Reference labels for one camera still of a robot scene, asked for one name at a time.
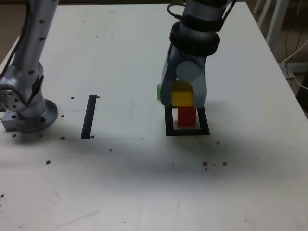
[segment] red block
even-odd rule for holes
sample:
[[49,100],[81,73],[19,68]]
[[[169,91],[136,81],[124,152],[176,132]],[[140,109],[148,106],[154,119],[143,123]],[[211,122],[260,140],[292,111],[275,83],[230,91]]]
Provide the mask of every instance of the red block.
[[194,127],[196,125],[197,112],[191,107],[178,107],[178,126]]

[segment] chair leg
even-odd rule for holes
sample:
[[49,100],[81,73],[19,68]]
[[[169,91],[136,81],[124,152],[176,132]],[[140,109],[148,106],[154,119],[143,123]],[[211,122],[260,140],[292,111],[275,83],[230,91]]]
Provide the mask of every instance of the chair leg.
[[288,9],[289,0],[277,0],[275,6],[273,18],[269,26],[269,32],[266,36],[266,42],[268,43],[270,50],[274,52],[277,40],[279,38],[280,30],[284,20],[285,13]]
[[262,0],[257,0],[256,5],[255,5],[254,10],[252,11],[252,13],[257,13],[261,1],[262,1]]
[[261,27],[261,25],[262,25],[262,23],[264,21],[265,15],[266,15],[266,13],[269,10],[270,3],[271,3],[271,0],[266,0],[266,3],[264,5],[264,8],[262,10],[261,16],[260,16],[259,21],[258,21],[258,27],[259,28]]

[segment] black square outline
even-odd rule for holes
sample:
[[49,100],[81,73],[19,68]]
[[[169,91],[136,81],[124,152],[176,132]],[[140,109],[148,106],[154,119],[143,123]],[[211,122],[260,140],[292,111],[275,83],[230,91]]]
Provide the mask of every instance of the black square outline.
[[181,129],[174,130],[173,115],[172,115],[173,108],[178,108],[178,107],[165,106],[166,136],[204,136],[210,134],[204,107],[197,109],[200,129],[191,129],[191,130],[181,130]]

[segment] yellow block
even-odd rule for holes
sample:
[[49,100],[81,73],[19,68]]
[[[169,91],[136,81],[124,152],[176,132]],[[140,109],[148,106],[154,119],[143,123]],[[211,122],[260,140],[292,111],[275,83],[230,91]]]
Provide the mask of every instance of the yellow block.
[[193,88],[189,83],[176,80],[172,86],[172,105],[176,107],[190,107],[193,101]]

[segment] cable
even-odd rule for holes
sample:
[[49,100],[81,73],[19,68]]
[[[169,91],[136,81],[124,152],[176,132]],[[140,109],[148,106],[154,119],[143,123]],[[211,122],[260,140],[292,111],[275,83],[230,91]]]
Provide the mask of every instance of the cable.
[[173,4],[170,4],[170,5],[167,6],[167,11],[168,11],[168,13],[171,14],[171,15],[172,15],[173,17],[175,17],[176,19],[181,20],[181,19],[182,19],[182,16],[181,16],[181,15],[179,15],[179,14],[174,14],[173,12],[171,12],[170,7],[172,7],[172,6],[183,6],[183,7],[185,7],[185,4],[173,3]]
[[24,26],[22,28],[22,32],[21,32],[21,35],[19,36],[19,39],[18,39],[18,42],[16,43],[14,49],[12,50],[12,53],[10,54],[10,57],[8,59],[8,61],[6,62],[5,66],[4,66],[4,69],[2,70],[1,74],[0,74],[0,79],[4,76],[5,72],[7,71],[10,63],[11,63],[11,60],[14,56],[14,54],[16,53],[16,50],[17,48],[19,47],[21,41],[23,40],[24,38],[24,35],[25,35],[25,31],[26,31],[26,28],[27,28],[27,25],[28,25],[28,21],[29,21],[29,16],[31,15],[31,12],[30,12],[30,4],[29,4],[29,1],[27,0],[26,2],[26,17],[25,17],[25,23],[24,23]]
[[307,87],[303,86],[303,85],[297,80],[297,78],[295,77],[295,75],[293,75],[293,73],[292,73],[291,71],[289,71],[287,68],[285,68],[285,67],[283,66],[283,64],[284,64],[288,59],[292,58],[296,53],[298,53],[307,43],[308,43],[308,40],[307,40],[297,51],[295,51],[295,52],[294,52],[293,54],[291,54],[288,58],[286,58],[285,60],[283,60],[282,63],[281,63],[281,65],[282,65],[283,69],[286,70],[287,73],[291,74],[291,76],[295,79],[295,81],[296,81],[302,88],[308,90]]
[[[298,41],[297,41],[297,45],[296,45],[296,48],[295,48],[294,52],[297,51],[298,45],[299,45],[299,43],[300,43],[300,40],[301,40],[301,38],[302,38],[303,31],[304,31],[303,16],[302,16],[302,7],[303,7],[303,5],[301,4],[301,1],[300,1],[300,0],[299,0],[299,2],[298,2],[297,7],[298,7],[298,10],[299,10],[299,15],[300,15],[301,31],[300,31],[300,35],[299,35],[299,38],[298,38]],[[287,36],[286,36],[285,41],[284,41],[285,57],[286,57],[286,58],[288,57],[287,40],[288,40],[288,37],[289,37],[289,33],[290,33],[291,28],[294,27],[294,22],[295,22],[296,18],[297,18],[297,15],[296,15],[296,13],[295,13],[294,18],[293,18],[292,25],[289,27]],[[291,60],[292,60],[292,57],[290,58],[289,61],[287,61],[287,62],[285,63],[285,68],[286,68],[287,70],[288,70],[288,64],[289,64],[289,62],[290,62]],[[287,79],[287,81],[290,81],[290,87],[291,87],[291,86],[292,86],[292,78],[289,76],[289,73],[288,73],[288,72],[287,72],[287,74],[286,74],[286,79]]]

